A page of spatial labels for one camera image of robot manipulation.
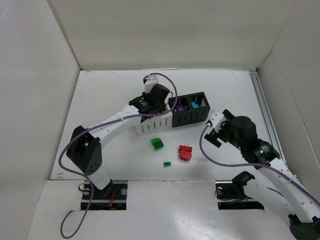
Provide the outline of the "teal lego brick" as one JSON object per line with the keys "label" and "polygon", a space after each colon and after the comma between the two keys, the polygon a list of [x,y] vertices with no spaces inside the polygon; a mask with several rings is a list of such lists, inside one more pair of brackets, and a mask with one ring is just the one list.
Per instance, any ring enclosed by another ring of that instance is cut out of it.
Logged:
{"label": "teal lego brick", "polygon": [[200,106],[194,101],[191,102],[191,106],[192,106],[193,109],[199,109],[200,108]]}

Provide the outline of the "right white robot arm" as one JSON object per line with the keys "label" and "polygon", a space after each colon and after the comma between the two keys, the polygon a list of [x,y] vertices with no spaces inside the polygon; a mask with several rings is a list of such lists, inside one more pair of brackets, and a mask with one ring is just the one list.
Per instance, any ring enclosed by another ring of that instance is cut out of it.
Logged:
{"label": "right white robot arm", "polygon": [[247,116],[234,116],[225,109],[212,111],[200,135],[216,147],[229,143],[238,149],[245,163],[220,163],[203,155],[212,163],[228,168],[254,167],[275,187],[273,191],[259,182],[257,177],[242,171],[232,180],[233,198],[252,198],[277,215],[297,240],[320,238],[320,202],[288,169],[277,150],[258,137],[255,123]]}

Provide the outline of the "purple lego brick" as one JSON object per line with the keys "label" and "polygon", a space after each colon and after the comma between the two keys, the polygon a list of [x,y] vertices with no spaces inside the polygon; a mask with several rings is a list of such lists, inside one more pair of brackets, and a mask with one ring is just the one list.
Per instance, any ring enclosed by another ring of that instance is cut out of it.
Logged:
{"label": "purple lego brick", "polygon": [[186,110],[185,106],[182,104],[178,104],[175,106],[177,112],[184,112]]}

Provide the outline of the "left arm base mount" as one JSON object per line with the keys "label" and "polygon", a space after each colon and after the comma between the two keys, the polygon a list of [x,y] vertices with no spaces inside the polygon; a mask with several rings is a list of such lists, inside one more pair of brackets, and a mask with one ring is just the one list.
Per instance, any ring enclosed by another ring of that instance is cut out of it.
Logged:
{"label": "left arm base mount", "polygon": [[[106,192],[93,187],[93,197],[89,206],[92,211],[124,211],[127,209],[128,181],[117,180]],[[85,181],[78,186],[81,192],[80,209],[86,210],[90,197],[91,186]]]}

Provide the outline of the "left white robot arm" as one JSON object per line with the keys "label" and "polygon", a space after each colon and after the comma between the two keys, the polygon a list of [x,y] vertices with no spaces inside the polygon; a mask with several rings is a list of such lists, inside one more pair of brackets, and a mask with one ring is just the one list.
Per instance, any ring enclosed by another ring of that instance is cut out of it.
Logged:
{"label": "left white robot arm", "polygon": [[165,100],[169,93],[167,87],[156,83],[149,92],[143,92],[118,113],[100,123],[100,127],[89,132],[81,125],[74,129],[71,138],[81,136],[67,147],[66,156],[102,195],[108,195],[113,185],[102,167],[102,149],[127,129],[150,119],[150,115],[165,112]]}

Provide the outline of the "small green lego piece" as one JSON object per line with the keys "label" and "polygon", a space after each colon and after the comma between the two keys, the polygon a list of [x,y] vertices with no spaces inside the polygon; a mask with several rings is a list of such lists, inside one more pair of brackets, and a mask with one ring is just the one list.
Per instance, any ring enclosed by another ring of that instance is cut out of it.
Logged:
{"label": "small green lego piece", "polygon": [[164,162],[164,163],[163,163],[163,166],[164,166],[164,167],[170,167],[170,166],[171,166],[171,162]]}

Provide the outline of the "red studded lego brick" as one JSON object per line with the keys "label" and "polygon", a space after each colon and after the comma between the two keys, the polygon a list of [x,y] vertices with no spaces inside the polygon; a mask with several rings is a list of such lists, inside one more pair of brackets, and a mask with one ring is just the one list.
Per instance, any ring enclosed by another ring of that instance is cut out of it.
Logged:
{"label": "red studded lego brick", "polygon": [[187,151],[187,152],[191,153],[193,148],[191,146],[180,145],[178,150],[179,151]]}

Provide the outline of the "green arched lego brick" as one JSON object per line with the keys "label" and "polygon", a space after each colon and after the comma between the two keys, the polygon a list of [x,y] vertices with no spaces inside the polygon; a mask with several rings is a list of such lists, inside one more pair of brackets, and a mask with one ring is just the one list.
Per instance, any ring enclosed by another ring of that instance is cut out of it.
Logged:
{"label": "green arched lego brick", "polygon": [[155,151],[158,151],[164,147],[164,144],[160,138],[152,139],[151,144],[152,144]]}

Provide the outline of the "red rounded lego brick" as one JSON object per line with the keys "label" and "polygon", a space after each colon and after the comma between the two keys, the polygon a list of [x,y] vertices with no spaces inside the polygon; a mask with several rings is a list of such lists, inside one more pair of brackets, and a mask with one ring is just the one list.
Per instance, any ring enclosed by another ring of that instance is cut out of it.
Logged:
{"label": "red rounded lego brick", "polygon": [[184,162],[189,162],[192,158],[192,153],[187,150],[180,150],[178,153],[178,157],[180,160]]}

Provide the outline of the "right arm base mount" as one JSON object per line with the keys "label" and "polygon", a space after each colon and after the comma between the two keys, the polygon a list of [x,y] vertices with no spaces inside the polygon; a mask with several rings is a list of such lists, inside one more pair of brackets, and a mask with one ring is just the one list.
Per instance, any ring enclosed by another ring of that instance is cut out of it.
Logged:
{"label": "right arm base mount", "polygon": [[264,206],[245,195],[244,186],[255,177],[243,171],[232,180],[215,181],[215,197],[217,198],[218,210],[264,210]]}

